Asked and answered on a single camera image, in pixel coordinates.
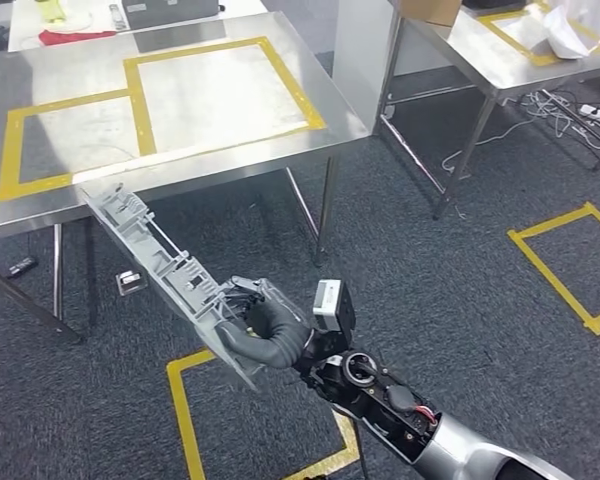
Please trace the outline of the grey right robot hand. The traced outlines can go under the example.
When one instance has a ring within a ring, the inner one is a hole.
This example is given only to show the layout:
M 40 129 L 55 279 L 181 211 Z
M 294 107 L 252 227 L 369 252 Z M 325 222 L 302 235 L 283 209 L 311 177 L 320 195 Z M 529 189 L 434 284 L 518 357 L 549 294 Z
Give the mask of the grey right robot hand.
M 225 321 L 215 327 L 222 344 L 265 366 L 295 365 L 312 334 L 303 312 L 268 279 L 234 276 L 227 283 L 228 304 L 253 333 Z

